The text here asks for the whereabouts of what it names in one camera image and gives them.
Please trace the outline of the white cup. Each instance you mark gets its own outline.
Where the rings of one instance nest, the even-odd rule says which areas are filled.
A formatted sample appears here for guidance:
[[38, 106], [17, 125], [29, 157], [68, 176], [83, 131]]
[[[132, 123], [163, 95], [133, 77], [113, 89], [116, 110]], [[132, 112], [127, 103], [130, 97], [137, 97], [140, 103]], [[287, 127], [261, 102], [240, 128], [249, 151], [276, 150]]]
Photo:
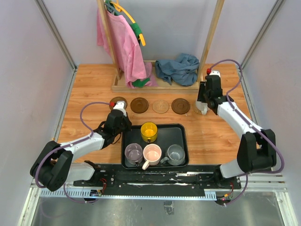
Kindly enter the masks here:
[[200, 114], [202, 114], [202, 115], [207, 114], [207, 110], [208, 110], [207, 103], [203, 103], [201, 101], [196, 101], [195, 105], [196, 105], [196, 108], [197, 108], [197, 110]]

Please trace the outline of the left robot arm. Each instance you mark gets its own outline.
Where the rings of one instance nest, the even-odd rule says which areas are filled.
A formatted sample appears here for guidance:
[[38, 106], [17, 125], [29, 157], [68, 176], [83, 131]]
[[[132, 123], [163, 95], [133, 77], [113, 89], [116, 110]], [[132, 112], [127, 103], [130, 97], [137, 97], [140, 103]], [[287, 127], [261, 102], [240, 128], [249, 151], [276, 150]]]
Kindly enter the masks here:
[[100, 183], [101, 175], [89, 163], [73, 163], [74, 160], [106, 148], [115, 137], [131, 130], [132, 123], [124, 109], [113, 109], [106, 121], [90, 134], [71, 142], [49, 141], [30, 169], [36, 184], [49, 191], [58, 190], [71, 181], [85, 180], [90, 186]]

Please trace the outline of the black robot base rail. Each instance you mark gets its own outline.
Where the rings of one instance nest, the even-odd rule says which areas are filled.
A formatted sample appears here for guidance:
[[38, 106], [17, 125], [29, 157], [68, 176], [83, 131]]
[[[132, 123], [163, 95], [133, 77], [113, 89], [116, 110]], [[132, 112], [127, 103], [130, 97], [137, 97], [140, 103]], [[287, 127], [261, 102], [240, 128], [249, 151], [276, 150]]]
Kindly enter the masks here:
[[90, 180], [76, 179], [67, 183], [87, 187], [83, 197], [205, 200], [228, 199], [240, 189], [237, 177], [223, 179], [215, 165], [187, 165], [157, 169], [125, 169], [120, 164], [98, 164]]

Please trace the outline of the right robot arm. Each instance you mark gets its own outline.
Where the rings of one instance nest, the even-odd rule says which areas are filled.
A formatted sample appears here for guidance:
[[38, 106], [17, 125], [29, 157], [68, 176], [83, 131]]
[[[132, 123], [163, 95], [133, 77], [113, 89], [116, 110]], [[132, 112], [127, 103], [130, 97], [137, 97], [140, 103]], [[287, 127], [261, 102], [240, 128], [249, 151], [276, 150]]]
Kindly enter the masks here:
[[196, 107], [202, 115], [212, 110], [230, 125], [240, 139], [236, 159], [219, 165], [215, 170], [213, 183], [216, 187], [224, 188], [231, 178], [269, 170], [276, 165], [275, 133], [256, 125], [230, 96], [223, 94], [219, 75], [207, 75], [205, 81], [200, 82]]

